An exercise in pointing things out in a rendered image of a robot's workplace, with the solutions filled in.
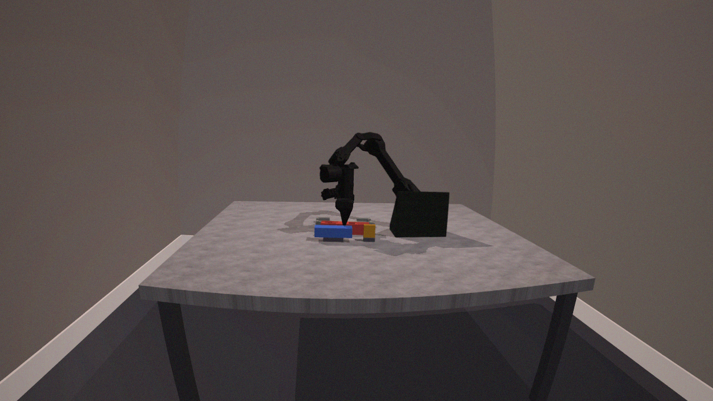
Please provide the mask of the orange rectangular block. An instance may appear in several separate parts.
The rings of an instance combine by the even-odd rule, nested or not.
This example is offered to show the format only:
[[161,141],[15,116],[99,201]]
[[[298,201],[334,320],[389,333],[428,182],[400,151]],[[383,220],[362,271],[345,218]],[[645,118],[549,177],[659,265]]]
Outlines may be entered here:
[[375,238],[376,236],[376,225],[364,225],[364,238]]

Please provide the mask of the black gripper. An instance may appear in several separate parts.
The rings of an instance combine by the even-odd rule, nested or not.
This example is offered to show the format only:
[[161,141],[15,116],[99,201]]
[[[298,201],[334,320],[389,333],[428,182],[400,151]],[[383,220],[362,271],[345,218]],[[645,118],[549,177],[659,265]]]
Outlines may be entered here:
[[354,181],[338,181],[337,187],[338,199],[335,207],[340,212],[342,226],[346,226],[354,204]]

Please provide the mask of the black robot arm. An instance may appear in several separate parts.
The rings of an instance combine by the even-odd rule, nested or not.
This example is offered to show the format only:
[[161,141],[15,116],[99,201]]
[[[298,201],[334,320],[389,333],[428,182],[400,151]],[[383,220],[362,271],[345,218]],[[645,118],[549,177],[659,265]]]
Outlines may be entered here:
[[[367,140],[365,144],[361,144],[362,140]],[[358,165],[355,162],[350,162],[349,164],[344,164],[350,157],[350,153],[353,152],[354,148],[360,147],[361,150],[367,151],[373,157],[377,157],[378,161],[384,167],[385,171],[390,176],[390,179],[394,181],[393,191],[395,196],[397,196],[398,191],[417,191],[421,192],[417,186],[415,186],[411,180],[403,177],[401,171],[395,166],[395,163],[389,156],[389,153],[385,151],[385,142],[381,135],[373,134],[371,132],[367,134],[357,133],[349,140],[348,144],[337,148],[333,153],[332,157],[329,159],[329,165],[321,165],[320,169],[320,180],[323,183],[335,182],[335,181],[354,181],[354,169],[358,169]],[[323,200],[334,198],[338,199],[338,187],[332,189],[323,189],[321,192],[321,197]]]

